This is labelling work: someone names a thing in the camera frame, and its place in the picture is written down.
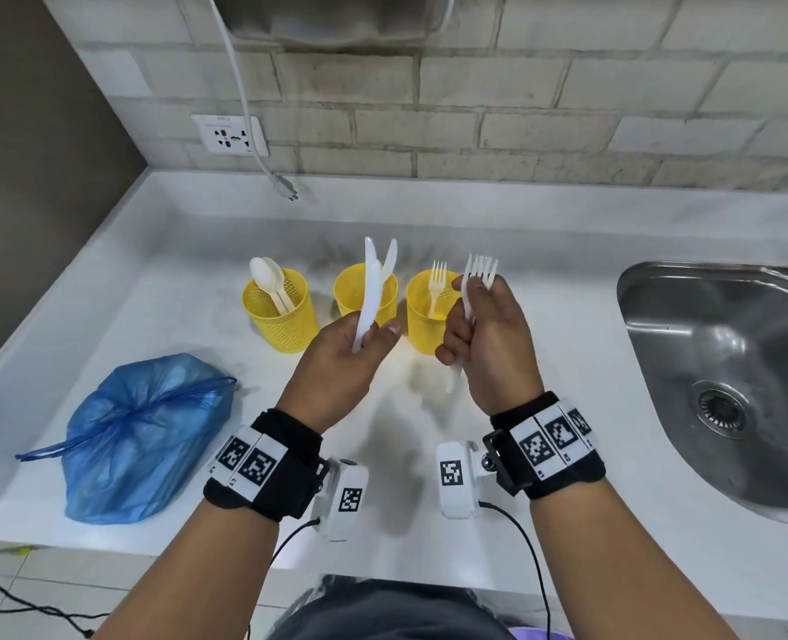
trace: kitchen counter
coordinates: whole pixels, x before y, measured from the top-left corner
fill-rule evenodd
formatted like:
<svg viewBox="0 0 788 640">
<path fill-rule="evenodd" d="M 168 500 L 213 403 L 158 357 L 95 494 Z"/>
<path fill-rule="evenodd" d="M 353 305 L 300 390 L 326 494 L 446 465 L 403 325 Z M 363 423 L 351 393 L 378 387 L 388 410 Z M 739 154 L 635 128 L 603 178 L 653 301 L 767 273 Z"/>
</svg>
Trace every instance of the kitchen counter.
<svg viewBox="0 0 788 640">
<path fill-rule="evenodd" d="M 243 311 L 248 259 L 304 274 L 324 325 L 337 314 L 333 281 L 362 260 L 362 237 L 381 251 L 397 237 L 401 300 L 433 259 L 463 268 L 469 252 L 499 257 L 546 386 L 588 418 L 634 514 L 720 612 L 788 620 L 788 525 L 732 502 L 678 455 L 616 297 L 622 272 L 645 260 L 788 265 L 788 195 L 336 177 L 303 178 L 299 191 L 289 204 L 261 176 L 192 172 L 150 173 L 131 190 L 0 352 L 0 540 L 158 554 L 199 501 L 207 457 L 163 513 L 90 527 L 62 514 L 59 460 L 11 456 L 63 440 L 71 412 L 116 366 L 174 352 L 239 378 L 225 434 L 251 421 L 275 403 L 298 355 L 274 352 Z M 303 532 L 276 568 L 538 592 L 503 517 L 441 515 L 437 443 L 488 430 L 466 392 L 444 392 L 445 379 L 403 338 L 324 439 L 325 456 L 370 468 L 353 538 L 327 544 Z M 523 496 L 493 484 L 486 497 L 532 534 Z M 286 520 L 282 538 L 296 525 Z M 555 592 L 550 578 L 546 588 Z"/>
</svg>

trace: tied plastic bag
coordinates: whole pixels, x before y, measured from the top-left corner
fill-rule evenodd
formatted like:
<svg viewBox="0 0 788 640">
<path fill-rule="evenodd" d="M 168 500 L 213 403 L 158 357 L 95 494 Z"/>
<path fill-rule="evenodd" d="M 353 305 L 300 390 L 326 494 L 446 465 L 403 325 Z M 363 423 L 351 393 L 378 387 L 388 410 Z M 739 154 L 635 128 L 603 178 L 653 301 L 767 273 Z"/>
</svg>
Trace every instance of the tied plastic bag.
<svg viewBox="0 0 788 640">
<path fill-rule="evenodd" d="M 16 458 L 62 456 L 69 519 L 135 523 L 186 483 L 229 419 L 236 383 L 186 353 L 119 366 L 74 412 L 65 442 Z"/>
</svg>

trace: electrical socket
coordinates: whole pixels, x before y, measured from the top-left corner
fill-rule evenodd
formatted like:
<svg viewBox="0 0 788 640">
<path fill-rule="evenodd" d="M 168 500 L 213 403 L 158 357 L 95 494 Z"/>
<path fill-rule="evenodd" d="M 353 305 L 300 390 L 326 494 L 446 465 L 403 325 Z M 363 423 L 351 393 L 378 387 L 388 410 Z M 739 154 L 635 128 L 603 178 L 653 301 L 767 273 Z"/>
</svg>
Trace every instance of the electrical socket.
<svg viewBox="0 0 788 640">
<path fill-rule="evenodd" d="M 199 129 L 199 138 L 208 152 L 238 157 L 254 157 L 246 135 L 246 119 L 231 114 L 193 114 L 193 121 Z M 251 135 L 258 148 L 258 154 L 270 157 L 267 140 L 263 138 L 261 122 L 257 117 L 249 117 Z"/>
</svg>

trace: purple object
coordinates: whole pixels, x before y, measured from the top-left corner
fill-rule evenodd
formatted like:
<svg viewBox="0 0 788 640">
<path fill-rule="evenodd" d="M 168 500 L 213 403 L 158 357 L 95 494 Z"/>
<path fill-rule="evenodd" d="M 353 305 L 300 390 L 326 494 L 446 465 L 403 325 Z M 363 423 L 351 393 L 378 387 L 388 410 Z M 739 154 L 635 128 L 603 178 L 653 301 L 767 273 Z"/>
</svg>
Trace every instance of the purple object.
<svg viewBox="0 0 788 640">
<path fill-rule="evenodd" d="M 516 640 L 547 640 L 544 629 L 534 629 L 532 626 L 514 626 L 509 632 Z M 575 638 L 552 631 L 551 640 L 575 640 Z"/>
</svg>

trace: gray wall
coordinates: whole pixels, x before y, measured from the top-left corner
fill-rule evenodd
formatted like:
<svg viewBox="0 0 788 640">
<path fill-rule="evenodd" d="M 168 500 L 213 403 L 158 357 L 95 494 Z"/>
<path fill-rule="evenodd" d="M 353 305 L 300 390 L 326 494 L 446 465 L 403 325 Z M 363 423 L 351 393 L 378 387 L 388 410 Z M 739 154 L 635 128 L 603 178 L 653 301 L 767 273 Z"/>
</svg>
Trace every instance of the gray wall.
<svg viewBox="0 0 788 640">
<path fill-rule="evenodd" d="M 0 0 L 0 346 L 145 168 L 41 0 Z"/>
<path fill-rule="evenodd" d="M 45 0 L 149 163 L 243 170 L 207 0 Z M 274 168 L 788 189 L 788 0 L 459 0 L 425 46 L 238 42 Z"/>
</svg>

